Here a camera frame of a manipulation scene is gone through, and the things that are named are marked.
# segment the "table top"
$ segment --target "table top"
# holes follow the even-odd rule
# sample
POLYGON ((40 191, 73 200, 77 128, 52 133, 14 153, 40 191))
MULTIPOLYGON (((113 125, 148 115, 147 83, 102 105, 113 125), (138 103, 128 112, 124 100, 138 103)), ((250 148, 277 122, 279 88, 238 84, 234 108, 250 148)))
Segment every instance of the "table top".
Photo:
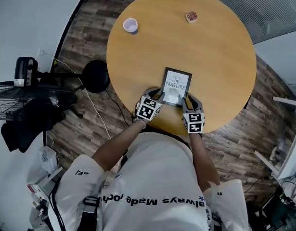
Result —
MULTIPOLYGON (((219 0, 135 0, 118 17, 107 45, 107 67, 123 104, 134 111, 143 92, 161 87, 165 68, 191 73, 189 94, 204 108, 204 133, 230 122, 249 99, 256 55, 247 29, 219 0), (195 11, 189 24, 185 15, 195 11), (138 33, 124 31, 135 18, 138 33)), ((172 134, 187 131, 182 109, 162 105, 150 124, 172 134)))

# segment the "white cup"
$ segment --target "white cup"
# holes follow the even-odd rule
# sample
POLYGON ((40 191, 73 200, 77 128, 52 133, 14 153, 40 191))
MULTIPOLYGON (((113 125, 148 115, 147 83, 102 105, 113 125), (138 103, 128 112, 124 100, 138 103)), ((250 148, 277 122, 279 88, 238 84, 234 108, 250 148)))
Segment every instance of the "white cup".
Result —
POLYGON ((135 19, 129 18, 123 22, 123 28, 130 34, 138 33, 138 23, 135 19))

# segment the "picture frame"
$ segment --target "picture frame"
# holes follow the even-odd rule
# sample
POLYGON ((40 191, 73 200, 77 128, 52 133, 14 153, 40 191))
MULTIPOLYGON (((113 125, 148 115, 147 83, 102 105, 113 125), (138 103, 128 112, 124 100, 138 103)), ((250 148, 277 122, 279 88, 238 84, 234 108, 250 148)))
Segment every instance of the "picture frame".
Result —
POLYGON ((182 98, 186 98, 191 84, 192 74, 166 67, 162 91, 165 97, 162 103, 182 108, 182 98))

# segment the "black picture frame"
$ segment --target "black picture frame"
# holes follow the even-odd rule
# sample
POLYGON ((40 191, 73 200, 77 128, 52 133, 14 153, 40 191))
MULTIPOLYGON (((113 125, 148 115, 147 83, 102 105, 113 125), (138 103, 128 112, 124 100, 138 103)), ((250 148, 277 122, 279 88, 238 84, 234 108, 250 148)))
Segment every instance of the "black picture frame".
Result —
MULTIPOLYGON (((177 70, 177 69, 173 69, 173 68, 170 68, 170 67, 166 67, 165 73, 164 73, 164 78, 163 78, 163 83, 162 83, 161 91, 164 91, 165 81, 166 81, 166 78, 167 78, 168 71, 171 71, 171 72, 175 72, 175 73, 178 73, 178 74, 182 74, 182 75, 187 75, 188 76, 188 80, 187 80, 187 84, 186 84, 186 88, 185 88, 185 94, 184 94, 184 98, 186 98, 187 97, 187 94, 188 94, 188 89, 189 89, 190 84, 191 84, 192 74, 191 73, 184 72, 184 71, 180 71, 180 70, 177 70)), ((162 101, 162 103, 168 104, 168 105, 171 105, 171 106, 182 108, 182 105, 181 104, 170 103, 170 102, 167 102, 167 101, 162 101)))

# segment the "black baseboard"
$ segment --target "black baseboard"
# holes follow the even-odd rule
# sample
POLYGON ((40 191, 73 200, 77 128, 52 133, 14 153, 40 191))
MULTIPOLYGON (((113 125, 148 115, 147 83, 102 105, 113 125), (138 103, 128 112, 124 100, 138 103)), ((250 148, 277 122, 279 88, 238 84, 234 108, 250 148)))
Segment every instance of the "black baseboard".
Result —
MULTIPOLYGON (((60 54, 61 47, 62 47, 62 45, 63 45, 64 39, 65 39, 65 37, 66 37, 66 34, 67 34, 68 30, 70 29, 70 26, 71 26, 71 24, 72 24, 72 22, 73 22, 73 20, 74 20, 74 18, 75 18, 75 16, 76 16, 77 12, 79 11, 81 5, 84 3, 84 1, 85 1, 85 0, 80 0, 80 1, 79 1, 78 5, 77 5, 76 8, 74 9, 74 11, 73 11, 73 13, 72 13, 72 15, 71 15, 71 17, 70 17, 68 23, 66 24, 66 27, 65 27, 65 29, 64 29, 64 31, 63 31, 63 34, 62 34, 62 36, 61 36, 61 39, 60 39, 60 41, 59 41, 59 44, 58 44, 58 47, 57 47, 57 50, 56 50, 56 53, 55 53, 55 58, 56 58, 56 59, 58 59, 58 56, 59 56, 59 54, 60 54)), ((53 60, 52 65, 51 65, 51 73, 54 71, 54 68, 53 68, 54 62, 55 62, 55 59, 53 60)))

